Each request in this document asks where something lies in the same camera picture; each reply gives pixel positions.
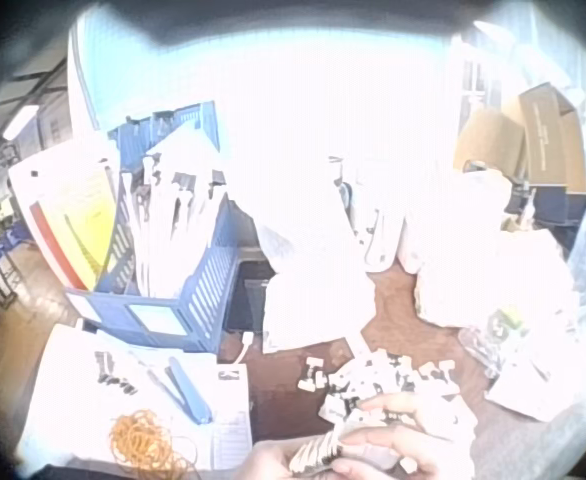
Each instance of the cable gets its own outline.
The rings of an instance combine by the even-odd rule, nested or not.
[[[242,334],[242,345],[243,345],[242,346],[242,351],[240,352],[240,356],[237,357],[235,359],[235,361],[233,362],[233,365],[237,365],[242,360],[244,360],[244,356],[246,355],[246,352],[249,351],[249,347],[253,343],[253,337],[254,336],[255,336],[255,334],[253,332],[244,332]]]

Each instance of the fluorescent light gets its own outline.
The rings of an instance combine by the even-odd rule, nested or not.
[[[513,35],[504,27],[500,27],[489,22],[482,22],[480,20],[473,22],[473,25],[475,25],[475,28],[486,34],[487,37],[499,45],[507,48],[511,48],[513,45],[515,45],[515,35]]]
[[[6,127],[6,130],[4,130],[2,136],[9,142],[15,139],[15,137],[17,137],[22,129],[26,126],[26,124],[29,123],[35,116],[39,108],[39,105],[24,105],[22,109],[17,112],[17,115],[13,117],[13,120],[11,120],[9,126]]]

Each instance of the brown cardboard box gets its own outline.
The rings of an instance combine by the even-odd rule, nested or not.
[[[523,129],[523,142],[514,125]],[[467,160],[483,160],[516,183],[528,180],[537,190],[537,220],[565,225],[582,218],[586,162],[580,122],[575,108],[551,84],[520,94],[502,113],[475,112],[460,134],[455,168],[462,169]]]
[[[524,129],[496,109],[473,112],[455,147],[454,167],[464,170],[470,161],[481,161],[502,171],[515,172],[524,140]]]

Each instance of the blue plastic crate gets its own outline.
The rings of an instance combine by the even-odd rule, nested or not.
[[[150,117],[129,120],[111,130],[108,137],[120,150],[120,168],[136,172],[142,167],[146,152],[186,122],[195,130],[202,129],[215,148],[220,149],[215,102],[205,102],[175,111],[156,112]]]
[[[238,266],[237,235],[229,201],[222,199],[210,246],[179,298],[161,299],[67,289],[80,314],[111,335],[135,345],[217,353]],[[151,331],[148,316],[169,319],[184,333]]]

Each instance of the white paper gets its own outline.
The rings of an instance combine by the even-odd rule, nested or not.
[[[95,309],[91,306],[91,304],[86,298],[84,298],[81,295],[73,295],[71,293],[67,293],[66,297],[69,299],[73,307],[75,307],[77,313],[79,313],[80,316],[82,316],[82,318],[102,323],[100,316],[97,314]]]
[[[129,308],[150,332],[182,335],[185,337],[188,335],[171,307],[129,305]]]
[[[151,349],[128,345],[130,348],[120,349],[117,342],[64,325],[54,327],[42,356],[26,424],[16,449],[22,461],[19,467],[22,475],[30,476],[47,464],[125,475],[114,463],[109,432],[120,415],[130,415],[140,409],[149,409],[157,415],[159,422],[176,439],[174,448],[185,458],[194,459],[193,444],[197,446],[198,470],[211,470],[214,454],[216,459],[222,459],[215,460],[216,463],[223,466],[236,463],[240,457],[244,459],[252,444],[245,366],[233,366],[239,371],[239,378],[231,388],[218,380],[219,370],[229,367],[214,365],[214,356],[182,352],[176,356],[214,412],[212,424],[198,426],[166,389],[149,377],[150,370],[162,384],[172,387],[163,367],[168,366],[167,358],[175,351],[158,349],[154,357]],[[142,352],[149,368],[140,364],[137,355],[131,355],[131,349]],[[126,395],[117,385],[98,383],[100,371],[95,352],[111,353],[113,374],[126,378],[138,392]],[[174,387],[171,393],[179,398]],[[234,419],[232,432],[229,419]],[[235,434],[229,439],[239,439],[241,433],[243,442],[238,441],[233,448],[218,442],[215,448],[214,438],[220,436],[220,432]]]

